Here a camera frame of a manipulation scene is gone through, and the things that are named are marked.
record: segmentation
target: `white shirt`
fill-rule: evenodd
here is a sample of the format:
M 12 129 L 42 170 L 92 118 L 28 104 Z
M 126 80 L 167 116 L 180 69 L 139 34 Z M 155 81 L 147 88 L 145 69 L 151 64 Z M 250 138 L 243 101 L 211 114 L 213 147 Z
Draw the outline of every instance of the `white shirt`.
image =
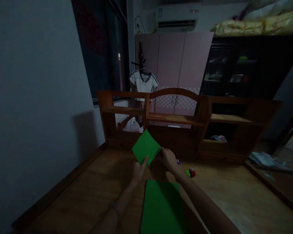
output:
M 139 71 L 134 71 L 129 77 L 137 92 L 152 93 L 159 85 L 155 76 L 152 73 L 141 74 Z M 136 98 L 137 101 L 144 101 L 144 98 Z

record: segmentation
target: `bag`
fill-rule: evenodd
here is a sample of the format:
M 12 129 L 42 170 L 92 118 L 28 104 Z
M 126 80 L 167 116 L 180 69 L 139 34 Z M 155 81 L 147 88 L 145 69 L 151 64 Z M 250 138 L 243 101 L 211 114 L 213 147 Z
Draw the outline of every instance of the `bag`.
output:
M 293 11 L 263 20 L 263 35 L 293 34 Z
M 140 132 L 140 125 L 137 123 L 136 118 L 132 117 L 128 120 L 123 130 L 126 132 Z
M 262 22 L 243 22 L 236 20 L 225 20 L 216 24 L 211 32 L 218 37 L 227 36 L 257 36 L 261 35 L 263 30 Z

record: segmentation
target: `glass door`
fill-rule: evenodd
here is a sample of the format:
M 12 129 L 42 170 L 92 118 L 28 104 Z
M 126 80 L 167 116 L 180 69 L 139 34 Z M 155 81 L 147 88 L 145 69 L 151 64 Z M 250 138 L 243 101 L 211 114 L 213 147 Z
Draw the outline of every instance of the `glass door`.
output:
M 230 53 L 231 48 L 211 47 L 200 95 L 219 95 Z
M 237 62 L 232 70 L 232 75 L 225 81 L 225 96 L 251 97 L 259 57 L 259 49 L 242 48 L 240 50 Z

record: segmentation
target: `pink wardrobe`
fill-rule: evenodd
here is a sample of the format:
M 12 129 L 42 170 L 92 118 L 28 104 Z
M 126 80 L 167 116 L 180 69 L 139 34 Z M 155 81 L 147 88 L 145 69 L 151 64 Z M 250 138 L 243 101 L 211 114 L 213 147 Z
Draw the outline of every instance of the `pink wardrobe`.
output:
M 135 59 L 139 62 L 139 42 L 142 42 L 147 71 L 153 73 L 159 83 L 156 90 L 178 87 L 199 94 L 212 38 L 213 32 L 136 35 Z M 193 116 L 195 108 L 196 102 L 185 96 L 164 95 L 155 99 L 156 113 Z M 161 126 L 169 124 L 172 123 L 154 122 Z

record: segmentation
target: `hand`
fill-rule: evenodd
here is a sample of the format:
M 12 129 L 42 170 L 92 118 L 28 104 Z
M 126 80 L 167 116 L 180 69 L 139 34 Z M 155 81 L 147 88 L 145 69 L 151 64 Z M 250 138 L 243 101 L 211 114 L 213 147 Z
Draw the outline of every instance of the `hand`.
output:
M 180 170 L 180 166 L 176 162 L 176 156 L 170 149 L 165 149 L 162 147 L 163 153 L 163 163 L 167 170 L 170 171 L 173 175 Z
M 144 174 L 144 171 L 146 169 L 146 165 L 147 165 L 146 163 L 148 159 L 149 159 L 149 156 L 147 155 L 142 165 L 140 165 L 140 163 L 138 162 L 133 163 L 133 176 L 131 178 L 131 182 L 133 183 L 134 186 L 137 186 L 140 183 L 142 176 Z

